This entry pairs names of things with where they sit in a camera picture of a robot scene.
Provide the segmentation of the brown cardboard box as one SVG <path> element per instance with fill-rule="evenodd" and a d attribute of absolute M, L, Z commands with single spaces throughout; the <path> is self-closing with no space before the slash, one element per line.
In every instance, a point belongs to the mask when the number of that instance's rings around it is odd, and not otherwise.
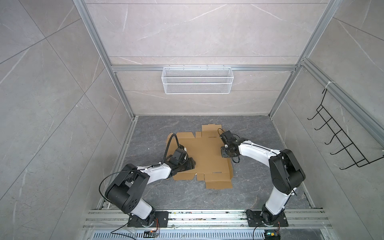
<path fill-rule="evenodd" d="M 234 176 L 231 159 L 223 158 L 221 147 L 224 146 L 218 129 L 221 125 L 202 125 L 200 132 L 176 133 L 179 143 L 187 149 L 190 158 L 196 162 L 193 170 L 179 172 L 175 181 L 204 181 L 207 189 L 223 190 L 233 187 Z"/>

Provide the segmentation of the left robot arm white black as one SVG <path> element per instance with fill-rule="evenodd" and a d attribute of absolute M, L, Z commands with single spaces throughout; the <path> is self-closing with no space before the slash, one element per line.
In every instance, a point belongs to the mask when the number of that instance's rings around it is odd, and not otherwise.
<path fill-rule="evenodd" d="M 180 172 L 193 170 L 196 162 L 189 157 L 185 148 L 177 148 L 164 161 L 147 167 L 127 164 L 116 173 L 103 197 L 125 214 L 131 214 L 151 224 L 155 208 L 142 199 L 148 184 L 172 178 Z"/>

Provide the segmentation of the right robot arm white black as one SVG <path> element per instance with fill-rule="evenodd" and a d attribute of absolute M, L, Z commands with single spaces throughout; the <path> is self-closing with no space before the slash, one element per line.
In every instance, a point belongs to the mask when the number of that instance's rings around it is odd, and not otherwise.
<path fill-rule="evenodd" d="M 272 224 L 284 213 L 288 200 L 306 179 L 294 153 L 288 149 L 269 149 L 245 138 L 238 139 L 231 131 L 223 131 L 219 136 L 224 143 L 221 147 L 223 158 L 245 156 L 269 167 L 274 187 L 263 205 L 261 217 L 264 223 Z"/>

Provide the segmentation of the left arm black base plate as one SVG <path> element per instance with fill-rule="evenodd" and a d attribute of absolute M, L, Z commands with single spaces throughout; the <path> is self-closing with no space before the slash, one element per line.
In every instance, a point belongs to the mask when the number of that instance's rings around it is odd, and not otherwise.
<path fill-rule="evenodd" d="M 165 228 L 168 226 L 168 221 L 169 221 L 169 212 L 155 211 L 155 212 L 151 212 L 146 219 L 141 219 L 136 215 L 132 215 L 128 222 L 128 227 Z"/>

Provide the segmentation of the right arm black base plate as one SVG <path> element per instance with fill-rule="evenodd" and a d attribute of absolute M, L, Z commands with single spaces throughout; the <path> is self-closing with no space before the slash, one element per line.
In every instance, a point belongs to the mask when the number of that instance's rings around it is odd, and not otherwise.
<path fill-rule="evenodd" d="M 288 220 L 285 211 L 272 215 L 268 210 L 252 211 L 246 210 L 246 220 L 249 227 L 288 227 Z"/>

